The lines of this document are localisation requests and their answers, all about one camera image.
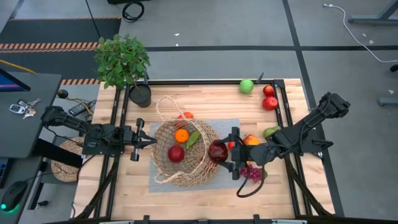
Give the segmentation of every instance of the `black floor mat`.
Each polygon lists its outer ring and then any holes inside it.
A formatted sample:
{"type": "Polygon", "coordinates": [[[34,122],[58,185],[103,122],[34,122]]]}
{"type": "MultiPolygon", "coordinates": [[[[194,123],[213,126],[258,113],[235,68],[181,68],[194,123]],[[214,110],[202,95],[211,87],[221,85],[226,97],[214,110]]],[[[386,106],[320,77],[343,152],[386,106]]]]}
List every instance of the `black floor mat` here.
{"type": "MultiPolygon", "coordinates": [[[[63,79],[96,78],[95,51],[0,54],[2,60],[29,68],[37,73],[61,74],[63,79]]],[[[10,72],[18,68],[3,66],[10,72]]]]}
{"type": "MultiPolygon", "coordinates": [[[[119,32],[120,22],[120,19],[96,19],[99,32],[106,39],[113,38],[113,35],[119,32]]],[[[98,35],[91,19],[10,20],[0,34],[0,44],[20,44],[19,46],[21,44],[97,41],[98,35]]],[[[7,50],[3,49],[0,50],[0,58],[37,73],[61,74],[64,79],[96,78],[97,64],[93,58],[95,51],[92,49],[78,51],[73,48],[75,47],[68,47],[68,50],[72,50],[70,52],[18,50],[13,53],[4,53],[7,50]]],[[[1,66],[8,71],[21,72],[14,67],[1,66]]]]}
{"type": "MultiPolygon", "coordinates": [[[[120,19],[96,19],[99,33],[111,39],[119,33],[120,19]]],[[[2,44],[97,42],[91,19],[10,20],[0,34],[2,44]]]]}

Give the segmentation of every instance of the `wooden tabletop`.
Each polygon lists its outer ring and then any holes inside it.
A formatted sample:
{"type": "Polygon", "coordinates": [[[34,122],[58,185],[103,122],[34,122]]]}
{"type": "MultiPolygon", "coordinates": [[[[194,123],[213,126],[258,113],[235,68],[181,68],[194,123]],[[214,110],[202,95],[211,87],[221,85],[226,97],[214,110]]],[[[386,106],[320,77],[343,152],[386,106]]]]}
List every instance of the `wooden tabletop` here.
{"type": "MultiPolygon", "coordinates": [[[[308,114],[300,79],[285,79],[287,97],[294,123],[308,114]]],[[[150,123],[161,122],[155,103],[164,95],[171,96],[182,111],[192,112],[196,119],[239,119],[241,135],[254,134],[263,139],[265,128],[277,126],[274,111],[261,107],[265,85],[255,85],[250,95],[241,94],[237,85],[156,85],[151,86],[152,104],[139,108],[129,101],[126,125],[136,128],[136,119],[144,119],[144,131],[149,134],[150,123]]],[[[109,123],[115,89],[104,90],[100,86],[93,123],[109,123]]],[[[119,124],[124,93],[119,102],[119,124]]],[[[162,102],[160,109],[168,118],[178,116],[170,102],[162,102]]],[[[285,113],[282,118],[286,126],[285,113]]],[[[112,220],[142,220],[150,215],[151,220],[193,220],[193,219],[251,219],[253,214],[261,218],[293,218],[287,173],[283,160],[275,159],[266,164],[269,176],[263,188],[249,198],[237,198],[237,189],[196,190],[183,192],[149,193],[150,150],[139,151],[140,161],[130,161],[131,147],[121,156],[112,220]]],[[[96,156],[81,170],[75,195],[76,214],[88,204],[98,189],[103,156],[96,156]]],[[[303,171],[308,188],[329,212],[334,212],[322,162],[312,154],[302,157],[303,171]]],[[[257,185],[245,187],[241,194],[253,191],[257,185]]],[[[300,211],[305,213],[302,194],[296,186],[300,211]]],[[[107,192],[101,207],[105,214],[107,192]]]]}

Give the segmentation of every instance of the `hazard tape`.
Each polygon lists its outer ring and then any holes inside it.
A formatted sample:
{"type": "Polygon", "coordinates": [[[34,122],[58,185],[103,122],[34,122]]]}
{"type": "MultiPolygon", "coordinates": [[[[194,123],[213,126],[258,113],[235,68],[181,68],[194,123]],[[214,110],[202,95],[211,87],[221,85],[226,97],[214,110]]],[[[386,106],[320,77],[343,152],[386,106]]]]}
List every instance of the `hazard tape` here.
{"type": "MultiPolygon", "coordinates": [[[[91,19],[91,17],[78,17],[78,18],[33,18],[33,19],[10,19],[9,21],[28,21],[28,20],[86,20],[91,19]]],[[[95,17],[94,19],[122,19],[121,17],[95,17]]]]}
{"type": "Polygon", "coordinates": [[[0,50],[0,54],[14,54],[14,53],[49,53],[49,52],[81,52],[94,51],[95,49],[49,49],[49,50],[0,50]]]}
{"type": "Polygon", "coordinates": [[[100,81],[96,78],[78,78],[62,80],[61,85],[94,85],[100,84],[100,81]]]}
{"type": "Polygon", "coordinates": [[[37,44],[0,44],[0,50],[63,50],[63,49],[95,49],[98,42],[74,43],[37,43],[37,44]]]}

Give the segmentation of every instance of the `floor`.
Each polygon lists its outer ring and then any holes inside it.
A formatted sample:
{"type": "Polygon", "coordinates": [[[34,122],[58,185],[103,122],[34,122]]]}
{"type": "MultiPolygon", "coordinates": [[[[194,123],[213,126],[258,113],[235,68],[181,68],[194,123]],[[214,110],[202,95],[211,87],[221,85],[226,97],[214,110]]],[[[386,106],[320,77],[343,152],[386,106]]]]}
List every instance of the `floor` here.
{"type": "MultiPolygon", "coordinates": [[[[0,30],[21,2],[16,18],[89,17],[84,1],[3,0],[0,30]]],[[[105,0],[88,1],[95,17],[120,16],[105,0]]],[[[351,14],[377,14],[389,0],[329,0],[351,14]]],[[[322,7],[320,0],[152,0],[137,22],[122,22],[120,34],[131,34],[148,47],[171,46],[353,46],[356,42],[342,25],[338,9],[322,7]],[[284,2],[288,2],[298,40],[290,34],[284,2]]],[[[368,45],[398,45],[398,26],[349,24],[354,35],[368,45]]],[[[398,73],[391,63],[379,63],[366,51],[197,50],[150,52],[151,79],[156,78],[302,78],[306,92],[316,100],[327,91],[351,103],[343,119],[325,121],[323,129],[335,145],[330,157],[344,213],[347,217],[398,220],[398,108],[379,107],[380,96],[397,96],[398,73]]],[[[375,51],[383,60],[398,59],[398,51],[375,51]]],[[[95,99],[98,86],[63,86],[71,95],[95,99]]],[[[71,107],[69,102],[55,105],[71,107]]],[[[74,136],[65,129],[56,130],[74,136]]],[[[51,138],[50,133],[42,133],[51,138]]],[[[51,205],[24,212],[21,223],[66,220],[74,186],[46,186],[40,199],[51,205]]]]}

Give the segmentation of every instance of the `monitor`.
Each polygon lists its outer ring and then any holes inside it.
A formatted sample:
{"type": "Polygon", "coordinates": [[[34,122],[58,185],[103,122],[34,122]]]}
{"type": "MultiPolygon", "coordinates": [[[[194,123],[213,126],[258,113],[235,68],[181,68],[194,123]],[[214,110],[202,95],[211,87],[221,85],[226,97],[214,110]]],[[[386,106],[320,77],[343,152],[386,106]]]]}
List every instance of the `monitor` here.
{"type": "Polygon", "coordinates": [[[29,91],[30,87],[0,68],[0,92],[29,91]]]}

